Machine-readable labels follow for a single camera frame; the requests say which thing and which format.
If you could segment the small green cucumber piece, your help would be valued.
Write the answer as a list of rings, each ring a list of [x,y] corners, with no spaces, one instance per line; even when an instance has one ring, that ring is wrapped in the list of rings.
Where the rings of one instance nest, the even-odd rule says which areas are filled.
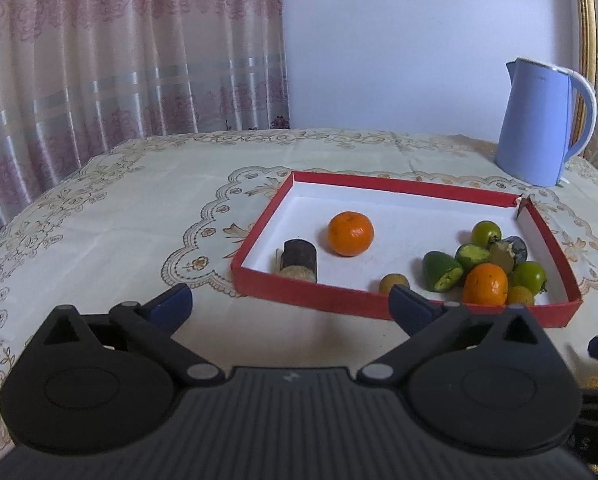
[[[461,263],[445,252],[427,252],[423,258],[423,278],[431,292],[448,292],[463,275]]]

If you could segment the small yellow longan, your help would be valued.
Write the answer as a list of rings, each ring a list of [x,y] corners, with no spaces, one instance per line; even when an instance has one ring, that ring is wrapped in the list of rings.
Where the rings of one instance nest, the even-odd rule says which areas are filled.
[[[382,295],[388,295],[393,286],[410,287],[410,282],[403,274],[389,273],[379,281],[378,292]]]

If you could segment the large green cucumber piece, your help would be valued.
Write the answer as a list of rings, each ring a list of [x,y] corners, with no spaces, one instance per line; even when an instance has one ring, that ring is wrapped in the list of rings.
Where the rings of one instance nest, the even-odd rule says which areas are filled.
[[[478,264],[490,261],[490,250],[475,244],[463,244],[456,251],[454,259],[462,266],[464,272],[468,273]]]

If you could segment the yellow longan with stem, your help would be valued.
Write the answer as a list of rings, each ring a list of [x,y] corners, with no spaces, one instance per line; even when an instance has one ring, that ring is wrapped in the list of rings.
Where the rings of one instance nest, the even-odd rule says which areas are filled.
[[[508,289],[508,298],[506,303],[509,306],[512,304],[522,304],[529,307],[534,305],[534,294],[525,286],[515,285]]]

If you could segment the green tomato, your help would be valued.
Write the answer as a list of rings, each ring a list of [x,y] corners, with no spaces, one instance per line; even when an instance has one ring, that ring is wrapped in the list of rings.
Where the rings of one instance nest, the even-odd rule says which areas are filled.
[[[534,296],[546,290],[547,280],[543,266],[535,261],[525,261],[517,264],[508,279],[512,286],[523,286]]]
[[[482,248],[489,248],[491,244],[502,238],[502,231],[496,222],[482,220],[472,229],[472,243]]]

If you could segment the small orange tangerine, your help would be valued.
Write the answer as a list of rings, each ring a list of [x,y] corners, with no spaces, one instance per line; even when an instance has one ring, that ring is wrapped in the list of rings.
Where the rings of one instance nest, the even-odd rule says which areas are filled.
[[[342,211],[327,226],[328,246],[342,257],[357,257],[369,249],[374,240],[371,220],[357,211]]]

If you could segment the cream floral tablecloth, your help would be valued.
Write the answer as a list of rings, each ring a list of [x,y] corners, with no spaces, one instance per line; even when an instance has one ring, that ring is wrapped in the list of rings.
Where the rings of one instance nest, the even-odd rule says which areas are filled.
[[[58,304],[105,312],[175,283],[194,295],[177,339],[223,368],[358,368],[403,339],[395,324],[238,296],[229,265],[295,170],[528,194],[467,136],[336,129],[130,140],[93,158],[0,230],[0,386]],[[11,440],[0,417],[0,459]]]

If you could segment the red shallow cardboard box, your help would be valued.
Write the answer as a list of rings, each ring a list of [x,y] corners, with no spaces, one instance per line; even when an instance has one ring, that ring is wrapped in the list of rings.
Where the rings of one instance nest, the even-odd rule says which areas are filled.
[[[374,226],[368,250],[340,257],[328,246],[328,222],[342,211],[365,214]],[[388,299],[377,292],[388,273],[407,277],[426,292],[421,262],[427,252],[452,255],[472,227],[492,220],[520,236],[528,256],[546,270],[548,284],[531,311],[547,328],[566,326],[582,303],[574,272],[536,203],[520,194],[379,177],[293,172],[253,225],[233,258],[237,292],[310,309],[388,318]],[[278,259],[287,240],[316,249],[314,284],[282,278]]]

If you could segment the blue electric kettle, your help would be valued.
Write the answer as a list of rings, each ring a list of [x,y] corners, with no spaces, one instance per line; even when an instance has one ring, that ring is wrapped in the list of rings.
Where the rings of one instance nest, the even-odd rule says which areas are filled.
[[[506,64],[511,91],[502,122],[497,166],[526,183],[560,183],[566,162],[592,138],[598,114],[590,81],[570,68],[516,58]],[[575,96],[584,100],[584,132],[570,140]]]

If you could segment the pink floral curtain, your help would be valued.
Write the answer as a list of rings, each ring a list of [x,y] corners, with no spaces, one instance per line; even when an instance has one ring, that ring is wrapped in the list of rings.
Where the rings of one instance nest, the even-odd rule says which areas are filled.
[[[128,139],[288,125],[282,0],[0,0],[0,229]]]

